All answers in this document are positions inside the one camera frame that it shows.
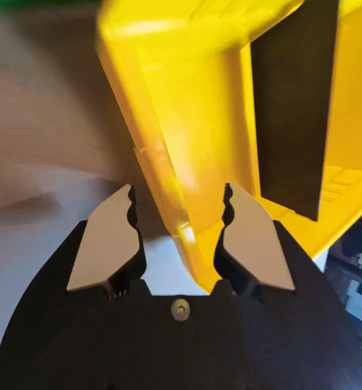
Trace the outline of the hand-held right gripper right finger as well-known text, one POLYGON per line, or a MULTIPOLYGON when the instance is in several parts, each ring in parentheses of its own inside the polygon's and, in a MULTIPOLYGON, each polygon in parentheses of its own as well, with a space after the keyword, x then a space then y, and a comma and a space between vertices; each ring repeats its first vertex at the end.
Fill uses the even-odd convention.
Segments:
POLYGON ((225 185, 225 206, 214 268, 231 284, 232 295, 262 301, 261 287, 295 291, 273 219, 264 207, 236 183, 225 185))

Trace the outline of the black bin divider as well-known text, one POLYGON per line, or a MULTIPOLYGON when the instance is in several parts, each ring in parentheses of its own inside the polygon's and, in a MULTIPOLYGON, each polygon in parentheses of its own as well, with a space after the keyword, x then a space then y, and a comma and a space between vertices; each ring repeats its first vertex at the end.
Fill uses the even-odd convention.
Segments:
POLYGON ((261 196, 319 218, 339 1, 308 0, 251 43, 261 196))

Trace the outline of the yellow plastic bin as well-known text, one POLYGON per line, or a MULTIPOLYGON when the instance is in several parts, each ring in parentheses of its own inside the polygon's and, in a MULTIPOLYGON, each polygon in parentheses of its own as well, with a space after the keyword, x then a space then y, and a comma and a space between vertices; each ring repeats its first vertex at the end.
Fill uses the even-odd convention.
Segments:
POLYGON ((319 218, 261 196, 251 43, 304 1, 104 1, 97 50, 184 266, 207 292, 237 183, 314 258, 362 216, 362 1, 339 1, 319 218))

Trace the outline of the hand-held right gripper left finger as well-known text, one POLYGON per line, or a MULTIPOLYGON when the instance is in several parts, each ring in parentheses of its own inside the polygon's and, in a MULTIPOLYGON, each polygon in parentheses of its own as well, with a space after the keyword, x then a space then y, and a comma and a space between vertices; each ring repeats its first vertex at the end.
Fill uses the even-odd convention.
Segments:
POLYGON ((87 219, 66 290, 100 286, 109 299, 128 295, 147 267, 137 223, 135 188, 127 184, 87 219))

